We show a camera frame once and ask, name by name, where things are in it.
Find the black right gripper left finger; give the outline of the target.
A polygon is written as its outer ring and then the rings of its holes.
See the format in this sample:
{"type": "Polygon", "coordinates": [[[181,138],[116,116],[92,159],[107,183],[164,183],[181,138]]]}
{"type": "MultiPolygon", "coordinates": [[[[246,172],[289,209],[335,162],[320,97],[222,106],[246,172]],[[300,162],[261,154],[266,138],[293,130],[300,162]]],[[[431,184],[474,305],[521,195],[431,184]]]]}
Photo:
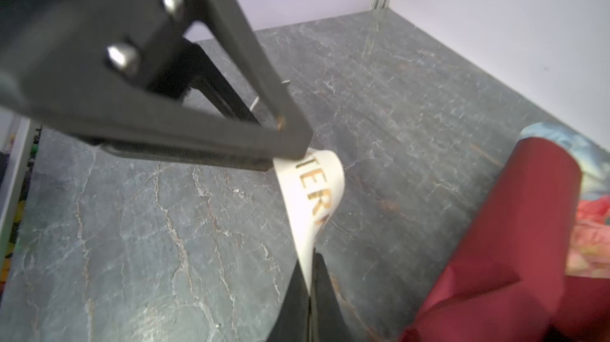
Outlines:
{"type": "Polygon", "coordinates": [[[281,310],[267,342],[305,342],[309,334],[310,295],[296,261],[281,310]]]}

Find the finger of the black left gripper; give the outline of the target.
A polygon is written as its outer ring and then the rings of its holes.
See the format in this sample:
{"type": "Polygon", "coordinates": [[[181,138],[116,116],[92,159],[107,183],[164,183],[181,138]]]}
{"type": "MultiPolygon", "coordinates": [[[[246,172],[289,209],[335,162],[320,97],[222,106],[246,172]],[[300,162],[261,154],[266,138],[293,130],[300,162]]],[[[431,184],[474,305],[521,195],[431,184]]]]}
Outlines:
{"type": "Polygon", "coordinates": [[[259,123],[203,48],[183,39],[147,90],[182,104],[192,89],[200,91],[226,118],[259,123]]]}
{"type": "Polygon", "coordinates": [[[268,170],[313,132],[238,0],[1,0],[1,105],[123,158],[268,170]],[[147,90],[183,39],[259,121],[147,90]]]}

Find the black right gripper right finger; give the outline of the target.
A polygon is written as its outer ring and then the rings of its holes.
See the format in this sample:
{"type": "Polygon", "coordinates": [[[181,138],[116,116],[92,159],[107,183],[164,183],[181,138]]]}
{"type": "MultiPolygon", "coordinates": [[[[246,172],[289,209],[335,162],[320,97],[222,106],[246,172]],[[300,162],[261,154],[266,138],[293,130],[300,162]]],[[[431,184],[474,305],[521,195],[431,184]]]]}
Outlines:
{"type": "Polygon", "coordinates": [[[314,254],[310,303],[310,341],[353,340],[342,316],[324,257],[317,252],[314,254]]]}

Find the cream printed ribbon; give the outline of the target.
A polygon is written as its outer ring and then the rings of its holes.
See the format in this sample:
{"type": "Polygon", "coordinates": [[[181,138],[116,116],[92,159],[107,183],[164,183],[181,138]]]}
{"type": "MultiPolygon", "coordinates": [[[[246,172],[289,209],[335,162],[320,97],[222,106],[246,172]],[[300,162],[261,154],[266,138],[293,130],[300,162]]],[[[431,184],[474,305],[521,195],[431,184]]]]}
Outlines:
{"type": "Polygon", "coordinates": [[[337,210],[345,173],[333,151],[308,149],[303,159],[273,159],[300,269],[308,292],[313,281],[315,240],[337,210]]]}

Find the dark red wrapping paper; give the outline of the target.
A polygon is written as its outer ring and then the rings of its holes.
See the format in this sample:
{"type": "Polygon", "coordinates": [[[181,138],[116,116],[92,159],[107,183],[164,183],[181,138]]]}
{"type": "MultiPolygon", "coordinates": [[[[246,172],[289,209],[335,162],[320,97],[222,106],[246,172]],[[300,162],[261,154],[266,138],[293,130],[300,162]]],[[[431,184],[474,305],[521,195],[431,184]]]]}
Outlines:
{"type": "Polygon", "coordinates": [[[609,279],[566,274],[581,169],[540,138],[516,144],[404,341],[607,341],[609,279]]]}

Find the white fake flower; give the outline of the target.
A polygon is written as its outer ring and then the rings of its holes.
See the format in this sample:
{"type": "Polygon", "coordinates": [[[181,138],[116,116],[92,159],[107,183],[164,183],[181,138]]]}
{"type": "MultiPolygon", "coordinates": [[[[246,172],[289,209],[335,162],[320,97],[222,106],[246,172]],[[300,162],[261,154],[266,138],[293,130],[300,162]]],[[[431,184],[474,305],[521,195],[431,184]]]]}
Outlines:
{"type": "Polygon", "coordinates": [[[563,124],[540,122],[525,127],[518,140],[540,138],[567,151],[581,172],[581,199],[593,201],[609,195],[609,153],[563,124]]]}

